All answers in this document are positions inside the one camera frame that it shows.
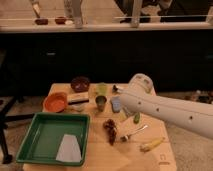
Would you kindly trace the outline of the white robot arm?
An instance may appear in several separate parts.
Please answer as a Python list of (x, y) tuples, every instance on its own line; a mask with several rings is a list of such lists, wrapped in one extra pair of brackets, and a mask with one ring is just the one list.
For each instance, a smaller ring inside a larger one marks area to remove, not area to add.
[(131, 113), (142, 112), (213, 139), (213, 105), (152, 95), (153, 81), (137, 73), (122, 90), (120, 101)]

